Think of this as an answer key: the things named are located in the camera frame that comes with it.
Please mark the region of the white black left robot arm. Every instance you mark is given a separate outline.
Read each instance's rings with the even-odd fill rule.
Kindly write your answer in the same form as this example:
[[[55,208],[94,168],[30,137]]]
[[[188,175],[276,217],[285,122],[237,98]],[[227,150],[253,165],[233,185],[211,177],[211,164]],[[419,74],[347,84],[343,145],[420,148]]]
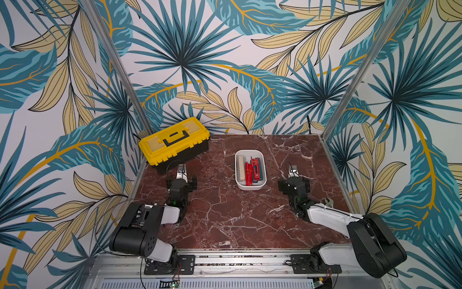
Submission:
[[[133,202],[126,209],[109,242],[112,251],[144,257],[160,263],[175,259],[174,247],[159,239],[162,225],[180,223],[188,205],[188,194],[197,189],[197,178],[184,177],[168,183],[170,196],[165,205]]]

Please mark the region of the red clip tool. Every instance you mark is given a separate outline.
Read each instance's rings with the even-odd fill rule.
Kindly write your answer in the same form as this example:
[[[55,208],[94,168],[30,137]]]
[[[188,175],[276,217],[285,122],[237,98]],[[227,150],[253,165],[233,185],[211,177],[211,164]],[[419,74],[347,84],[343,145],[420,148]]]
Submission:
[[[251,168],[252,168],[252,177],[253,183],[257,183],[262,179],[261,177],[261,164],[260,158],[251,158]]]
[[[251,163],[245,163],[245,185],[253,185],[253,166]]]

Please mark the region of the beige wooden block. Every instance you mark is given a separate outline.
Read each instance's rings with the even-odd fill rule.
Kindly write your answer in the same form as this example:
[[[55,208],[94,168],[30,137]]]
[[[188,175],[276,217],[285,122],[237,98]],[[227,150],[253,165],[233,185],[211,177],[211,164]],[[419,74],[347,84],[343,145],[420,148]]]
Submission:
[[[238,181],[245,181],[245,161],[242,155],[239,155],[237,158],[237,171]]]

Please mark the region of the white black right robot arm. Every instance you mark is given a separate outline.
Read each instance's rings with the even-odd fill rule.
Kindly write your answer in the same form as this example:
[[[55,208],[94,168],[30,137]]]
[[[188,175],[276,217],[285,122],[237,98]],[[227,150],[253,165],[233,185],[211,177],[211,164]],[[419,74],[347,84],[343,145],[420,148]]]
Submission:
[[[339,232],[350,241],[324,242],[307,255],[291,255],[289,263],[295,274],[337,274],[343,267],[356,267],[381,278],[407,260],[405,249],[378,214],[353,214],[316,202],[308,197],[309,180],[297,175],[280,180],[278,189],[288,197],[297,217]]]

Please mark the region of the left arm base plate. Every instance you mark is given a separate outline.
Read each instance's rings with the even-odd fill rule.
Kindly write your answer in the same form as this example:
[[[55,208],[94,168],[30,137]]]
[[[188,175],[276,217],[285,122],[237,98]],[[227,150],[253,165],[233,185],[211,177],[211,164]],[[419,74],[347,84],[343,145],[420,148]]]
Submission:
[[[145,275],[193,275],[195,267],[195,255],[172,255],[166,262],[146,259],[144,268]]]

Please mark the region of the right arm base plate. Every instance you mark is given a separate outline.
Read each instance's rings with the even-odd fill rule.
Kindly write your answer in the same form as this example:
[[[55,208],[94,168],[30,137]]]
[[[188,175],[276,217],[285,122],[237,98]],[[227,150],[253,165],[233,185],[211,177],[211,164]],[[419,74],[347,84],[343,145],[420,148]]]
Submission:
[[[339,265],[327,265],[320,256],[312,254],[293,254],[285,264],[292,267],[294,274],[337,274],[342,269]]]

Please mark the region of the white plastic storage box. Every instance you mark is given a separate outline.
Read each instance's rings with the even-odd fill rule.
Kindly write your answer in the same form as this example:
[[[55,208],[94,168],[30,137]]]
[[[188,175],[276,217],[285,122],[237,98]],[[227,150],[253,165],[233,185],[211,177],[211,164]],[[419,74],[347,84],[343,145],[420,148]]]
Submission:
[[[245,181],[240,182],[238,181],[237,177],[237,158],[239,155],[242,155],[244,157],[245,163],[251,163],[251,158],[260,158],[260,164],[261,164],[261,177],[262,179],[258,181],[257,183],[253,183],[252,186],[246,186]],[[244,191],[256,191],[260,190],[263,188],[264,185],[267,183],[267,173],[266,173],[266,167],[265,167],[265,159],[263,156],[263,153],[258,150],[254,149],[243,149],[238,151],[235,154],[235,181],[237,183],[237,186]]]

